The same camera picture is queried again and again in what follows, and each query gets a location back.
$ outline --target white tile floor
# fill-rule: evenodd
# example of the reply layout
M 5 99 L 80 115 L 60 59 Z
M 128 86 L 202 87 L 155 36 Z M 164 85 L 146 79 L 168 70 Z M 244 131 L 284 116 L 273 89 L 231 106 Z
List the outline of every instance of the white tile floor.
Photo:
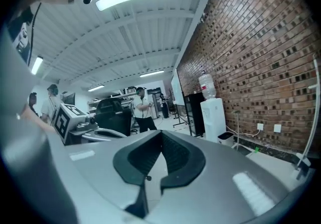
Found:
M 185 123 L 173 127 L 174 124 L 179 123 L 179 120 L 174 120 L 173 116 L 168 119 L 162 119 L 162 117 L 160 117 L 154 120 L 154 123 L 159 130 L 177 131 L 187 135 L 190 134 L 189 127 Z M 294 171 L 294 166 L 289 162 L 279 160 L 260 152 L 251 153 L 247 155 L 247 157 L 270 172 L 274 177 L 281 181 L 289 191 L 294 190 L 304 182 L 304 180 L 297 181 L 291 178 L 291 174 Z M 149 176 L 152 177 L 152 180 L 145 182 L 149 211 L 156 207 L 157 203 L 161 199 L 161 192 L 159 189 L 160 181 L 163 177 L 167 176 L 167 174 L 166 161 L 164 156 L 161 154 L 149 173 Z

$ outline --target white ceiling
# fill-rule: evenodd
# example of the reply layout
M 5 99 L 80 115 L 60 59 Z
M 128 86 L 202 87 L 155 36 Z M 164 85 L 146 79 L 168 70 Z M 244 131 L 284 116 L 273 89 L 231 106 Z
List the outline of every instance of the white ceiling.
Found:
M 207 0 L 133 0 L 100 12 L 89 5 L 42 4 L 35 24 L 37 76 L 105 91 L 170 78 Z M 142 78 L 140 74 L 164 70 Z

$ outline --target electrical outlet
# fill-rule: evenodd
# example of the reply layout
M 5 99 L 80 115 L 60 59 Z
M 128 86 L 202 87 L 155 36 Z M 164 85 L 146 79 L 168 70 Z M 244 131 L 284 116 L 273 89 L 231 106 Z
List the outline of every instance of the electrical outlet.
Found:
M 281 124 L 274 125 L 274 132 L 281 133 Z
M 258 130 L 263 130 L 263 123 L 258 123 L 257 124 L 257 129 Z

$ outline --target black cabinet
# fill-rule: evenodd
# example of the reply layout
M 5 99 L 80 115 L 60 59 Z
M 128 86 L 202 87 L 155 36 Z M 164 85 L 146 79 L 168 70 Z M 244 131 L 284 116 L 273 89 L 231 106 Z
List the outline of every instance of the black cabinet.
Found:
M 201 102 L 204 101 L 202 93 L 194 93 L 185 96 L 185 106 L 189 121 L 190 132 L 195 136 L 202 136 L 205 133 L 204 121 L 201 109 Z

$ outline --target white wall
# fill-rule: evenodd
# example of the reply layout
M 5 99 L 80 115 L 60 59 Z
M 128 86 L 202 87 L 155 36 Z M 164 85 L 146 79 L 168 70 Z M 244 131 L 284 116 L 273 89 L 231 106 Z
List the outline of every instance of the white wall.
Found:
M 151 82 L 151 83 L 147 83 L 147 84 L 142 84 L 142 85 L 135 85 L 136 87 L 146 87 L 147 90 L 148 89 L 154 89 L 154 88 L 160 88 L 161 92 L 164 94 L 164 96 L 166 96 L 166 91 L 165 91 L 165 87 L 164 87 L 164 83 L 162 80 L 160 81 L 155 81 L 155 82 Z
M 51 85 L 51 83 L 42 81 L 39 85 L 36 85 L 34 87 L 34 89 L 32 90 L 32 92 L 36 92 L 37 93 L 37 104 L 34 106 L 34 109 L 36 111 L 36 113 L 38 113 L 39 116 L 41 116 L 41 106 L 44 102 L 44 100 L 46 100 L 48 98 L 48 91 L 47 88 Z M 59 95 L 61 95 L 62 92 L 64 91 L 68 91 L 68 93 L 66 95 L 69 95 L 71 93 L 76 93 L 75 94 L 75 106 L 78 107 L 81 111 L 83 112 L 88 112 L 88 107 L 87 107 L 87 102 L 88 101 L 92 101 L 95 97 L 94 96 L 90 96 L 89 94 L 86 94 L 86 92 L 79 92 L 79 91 L 72 91 L 72 90 L 68 90 L 65 87 L 60 87 L 57 84 L 58 90 L 59 90 Z

